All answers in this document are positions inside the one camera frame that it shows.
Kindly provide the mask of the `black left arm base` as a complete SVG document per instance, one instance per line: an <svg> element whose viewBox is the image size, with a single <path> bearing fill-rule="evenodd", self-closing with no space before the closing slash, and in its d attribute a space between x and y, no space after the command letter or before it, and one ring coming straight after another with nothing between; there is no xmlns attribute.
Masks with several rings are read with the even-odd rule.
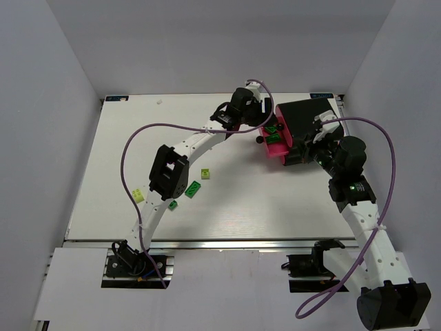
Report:
<svg viewBox="0 0 441 331"><path fill-rule="evenodd" d="M133 250L127 241L115 241L105 260L101 287L107 289L164 290L172 277L171 257L152 255L154 264L144 252Z"/></svg>

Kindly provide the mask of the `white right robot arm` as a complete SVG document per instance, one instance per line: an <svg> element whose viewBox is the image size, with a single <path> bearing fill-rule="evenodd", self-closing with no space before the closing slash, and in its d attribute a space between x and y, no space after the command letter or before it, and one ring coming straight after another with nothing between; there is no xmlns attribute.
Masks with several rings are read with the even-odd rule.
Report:
<svg viewBox="0 0 441 331"><path fill-rule="evenodd" d="M431 292L403 267L382 224L384 213L378 210L376 196L362 173L367 160L365 143L352 136L336 140L328 135L319 141L297 139L292 147L302 162L315 161L330 175L331 199L361 248L356 260L339 245L322 253L322 264L340 281L322 292L324 298L317 307L344 286L355 292L358 316L366 329L417 326Z"/></svg>

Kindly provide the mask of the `pink top drawer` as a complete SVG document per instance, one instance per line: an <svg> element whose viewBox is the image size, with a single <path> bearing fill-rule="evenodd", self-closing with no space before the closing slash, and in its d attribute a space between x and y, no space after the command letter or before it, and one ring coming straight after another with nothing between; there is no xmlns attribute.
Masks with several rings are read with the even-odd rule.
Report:
<svg viewBox="0 0 441 331"><path fill-rule="evenodd" d="M283 134L284 140L285 140L287 146L289 148L291 148L293 145L293 139L292 139L291 133L289 131L289 127L287 125L287 122L285 121L285 118L283 117L283 114L282 114L279 106L276 106L275 114L276 114L276 118L278 120L278 124L282 127L281 132Z"/></svg>

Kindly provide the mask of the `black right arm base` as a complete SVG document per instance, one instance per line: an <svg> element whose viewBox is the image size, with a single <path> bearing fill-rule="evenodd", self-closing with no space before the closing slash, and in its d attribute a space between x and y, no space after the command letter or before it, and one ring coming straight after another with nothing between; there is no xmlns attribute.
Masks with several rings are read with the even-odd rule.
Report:
<svg viewBox="0 0 441 331"><path fill-rule="evenodd" d="M287 255L287 262L280 268L288 271L289 292L319 293L337 285L338 279L323 264L323 253L334 248L342 250L345 245L337 239L326 239L315 242L309 254Z"/></svg>

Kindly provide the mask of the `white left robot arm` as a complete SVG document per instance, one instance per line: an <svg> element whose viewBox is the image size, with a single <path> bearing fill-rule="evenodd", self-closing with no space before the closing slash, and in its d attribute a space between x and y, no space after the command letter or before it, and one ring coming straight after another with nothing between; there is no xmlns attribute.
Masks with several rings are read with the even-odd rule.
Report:
<svg viewBox="0 0 441 331"><path fill-rule="evenodd" d="M120 163L121 183L136 210L136 223L126 237L128 246L134 251L146 253L169 204L187 189L192 164L231 136L246 134L266 125L274 114L274 106L268 87L257 79L249 79L246 86L237 88L231 100L219 106L201 128L153 123L136 130L125 144ZM145 202L138 207L125 181L125 157L135 136L153 127L177 128L193 134L172 147L162 145L157 150L148 177L147 192L143 194Z"/></svg>

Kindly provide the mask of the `green upturned long lego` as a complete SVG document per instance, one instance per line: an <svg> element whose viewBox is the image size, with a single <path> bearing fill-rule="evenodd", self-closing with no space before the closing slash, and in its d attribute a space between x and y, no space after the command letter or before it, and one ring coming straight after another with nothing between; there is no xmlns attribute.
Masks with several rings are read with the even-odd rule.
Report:
<svg viewBox="0 0 441 331"><path fill-rule="evenodd" d="M201 184L199 182L192 181L192 183L189 184L189 186L187 187L187 189L185 191L185 196L192 199L194 197L194 195L199 191L200 188L201 188Z"/></svg>

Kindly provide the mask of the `green eight-stud lego plate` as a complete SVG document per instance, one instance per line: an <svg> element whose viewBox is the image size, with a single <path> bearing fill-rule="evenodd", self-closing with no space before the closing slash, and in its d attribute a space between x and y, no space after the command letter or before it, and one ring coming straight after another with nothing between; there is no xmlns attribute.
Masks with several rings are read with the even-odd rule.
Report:
<svg viewBox="0 0 441 331"><path fill-rule="evenodd" d="M266 144L273 144L282 141L280 135L278 133L270 134L265 137Z"/></svg>

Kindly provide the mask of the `green upturned square lego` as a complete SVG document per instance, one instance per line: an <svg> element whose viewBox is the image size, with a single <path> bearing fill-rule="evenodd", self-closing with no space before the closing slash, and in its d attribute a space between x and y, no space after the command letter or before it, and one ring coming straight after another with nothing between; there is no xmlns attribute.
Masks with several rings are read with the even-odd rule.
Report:
<svg viewBox="0 0 441 331"><path fill-rule="evenodd" d="M169 208L170 210L174 210L177 206L178 206L177 201L176 201L176 200L173 200L173 201L169 204L168 208Z"/></svg>

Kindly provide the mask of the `light green square lego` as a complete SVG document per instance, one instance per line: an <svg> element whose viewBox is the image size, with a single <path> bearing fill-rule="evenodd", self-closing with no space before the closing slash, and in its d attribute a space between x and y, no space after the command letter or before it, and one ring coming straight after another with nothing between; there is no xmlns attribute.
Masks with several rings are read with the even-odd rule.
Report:
<svg viewBox="0 0 441 331"><path fill-rule="evenodd" d="M211 174L210 174L209 168L203 168L201 170L201 179L202 180L208 180L208 179L210 179L210 176L211 176Z"/></svg>

